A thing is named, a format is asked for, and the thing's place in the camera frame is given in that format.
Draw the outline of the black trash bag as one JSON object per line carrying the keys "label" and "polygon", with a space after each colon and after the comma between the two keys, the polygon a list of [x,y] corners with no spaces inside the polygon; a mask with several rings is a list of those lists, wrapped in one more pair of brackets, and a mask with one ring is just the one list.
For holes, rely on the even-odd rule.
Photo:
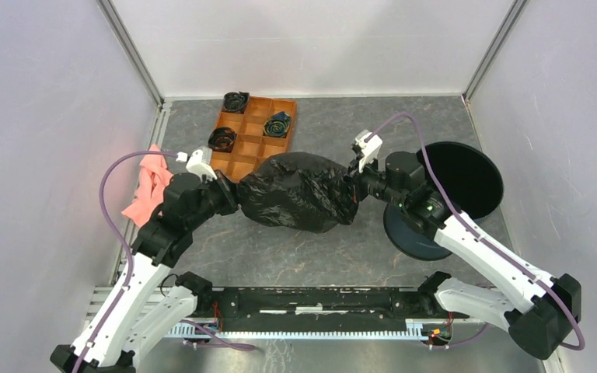
{"label": "black trash bag", "polygon": [[347,168],[308,152],[271,156],[237,183],[236,193],[250,220],[312,233],[350,225],[359,206]]}

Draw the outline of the dark blue trash bin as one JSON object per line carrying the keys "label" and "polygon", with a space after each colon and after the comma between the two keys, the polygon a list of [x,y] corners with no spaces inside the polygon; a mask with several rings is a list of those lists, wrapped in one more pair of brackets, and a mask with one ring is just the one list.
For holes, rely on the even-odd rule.
{"label": "dark blue trash bin", "polygon": [[[500,205],[504,182],[493,161],[470,145],[439,141],[426,145],[437,179],[449,198],[475,221]],[[387,205],[383,224],[390,242],[403,254],[423,261],[443,260],[452,253],[405,226],[400,209]]]}

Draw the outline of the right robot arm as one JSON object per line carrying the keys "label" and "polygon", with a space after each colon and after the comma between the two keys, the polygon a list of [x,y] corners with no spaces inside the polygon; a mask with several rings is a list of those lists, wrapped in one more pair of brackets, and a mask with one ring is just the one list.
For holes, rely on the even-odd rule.
{"label": "right robot arm", "polygon": [[391,155],[396,165],[379,170],[374,156],[357,155],[347,170],[355,200],[374,197],[398,207],[406,226],[457,255],[494,288],[465,284],[437,274],[422,291],[418,308],[428,317],[458,312],[502,329],[532,357],[545,361],[560,347],[585,346],[581,320],[581,283],[570,274],[542,270],[487,234],[454,204],[427,156]]}

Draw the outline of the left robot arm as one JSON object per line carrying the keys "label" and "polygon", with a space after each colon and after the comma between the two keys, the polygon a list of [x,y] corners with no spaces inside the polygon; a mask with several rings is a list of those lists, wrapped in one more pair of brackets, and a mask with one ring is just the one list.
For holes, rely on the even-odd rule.
{"label": "left robot arm", "polygon": [[51,363],[61,372],[135,372],[153,347],[184,317],[207,315],[213,296],[180,283],[151,311],[141,311],[162,279],[193,243],[194,231],[217,214],[238,208],[236,185],[179,173],[163,202],[138,231],[120,279],[89,326],[69,345],[58,345]]}

